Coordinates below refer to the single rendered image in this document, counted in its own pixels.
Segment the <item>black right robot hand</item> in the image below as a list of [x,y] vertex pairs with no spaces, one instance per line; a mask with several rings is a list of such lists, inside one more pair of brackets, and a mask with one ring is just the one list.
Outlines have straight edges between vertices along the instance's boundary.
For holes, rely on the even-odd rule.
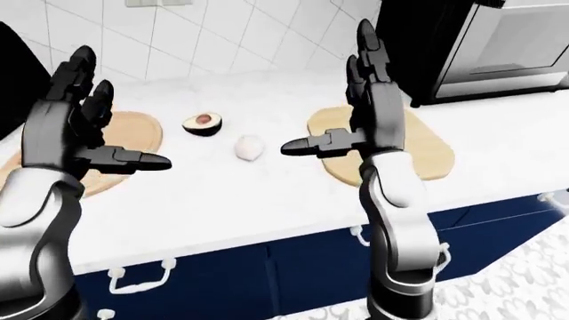
[[349,128],[290,140],[280,148],[282,155],[326,159],[358,151],[367,158],[405,148],[404,103],[388,74],[387,51],[367,19],[357,26],[357,52],[346,62],[346,98],[352,107]]

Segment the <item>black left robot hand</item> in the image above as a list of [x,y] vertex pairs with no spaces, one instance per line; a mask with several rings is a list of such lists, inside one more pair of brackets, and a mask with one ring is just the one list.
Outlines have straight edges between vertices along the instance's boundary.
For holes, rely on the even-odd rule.
[[164,156],[108,146],[102,130],[112,118],[113,84],[93,83],[96,55],[79,47],[62,62],[46,95],[31,109],[21,139],[22,167],[58,170],[81,180],[89,170],[132,175],[169,170]]

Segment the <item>oval wooden cutting board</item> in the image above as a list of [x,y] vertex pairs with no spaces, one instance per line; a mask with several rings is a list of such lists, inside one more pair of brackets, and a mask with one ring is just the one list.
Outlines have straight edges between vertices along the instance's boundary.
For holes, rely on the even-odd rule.
[[[323,135],[325,130],[349,128],[352,107],[349,105],[322,108],[307,121],[310,135]],[[405,151],[413,157],[413,167],[422,180],[446,177],[454,166],[451,147],[424,124],[409,108],[405,108]],[[363,160],[357,151],[346,156],[322,160],[325,170],[350,186],[360,186],[359,167]]]
[[[155,154],[162,144],[161,124],[149,114],[134,111],[117,111],[103,130],[107,146]],[[128,175],[102,174],[97,170],[86,173],[81,183],[85,186],[83,198],[106,191],[126,180]]]

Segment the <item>white garlic bulb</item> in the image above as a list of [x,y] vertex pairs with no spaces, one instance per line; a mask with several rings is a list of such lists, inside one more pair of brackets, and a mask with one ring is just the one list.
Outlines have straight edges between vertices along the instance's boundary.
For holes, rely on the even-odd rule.
[[264,152],[265,145],[257,135],[243,135],[235,143],[234,152],[238,159],[254,162]]

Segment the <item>halved avocado with pit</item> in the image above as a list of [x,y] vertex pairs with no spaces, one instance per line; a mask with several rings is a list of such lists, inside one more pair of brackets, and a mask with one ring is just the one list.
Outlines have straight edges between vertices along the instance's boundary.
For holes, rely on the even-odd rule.
[[182,128],[199,137],[211,137],[221,130],[222,117],[215,113],[205,113],[192,116],[182,123]]

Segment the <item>black silver microwave oven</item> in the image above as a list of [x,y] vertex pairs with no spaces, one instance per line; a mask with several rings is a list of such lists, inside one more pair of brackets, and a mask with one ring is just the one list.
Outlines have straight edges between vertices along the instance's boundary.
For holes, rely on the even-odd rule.
[[569,0],[382,0],[375,29],[414,108],[569,90]]

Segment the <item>navy blue base cabinet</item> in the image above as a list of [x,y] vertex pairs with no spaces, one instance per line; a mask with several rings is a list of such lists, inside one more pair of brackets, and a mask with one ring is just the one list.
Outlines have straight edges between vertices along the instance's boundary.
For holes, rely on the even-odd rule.
[[[438,281],[471,276],[562,218],[536,196],[432,212],[452,260]],[[345,228],[177,260],[166,284],[114,295],[109,277],[76,277],[91,314],[116,320],[267,320],[367,294],[370,252]]]

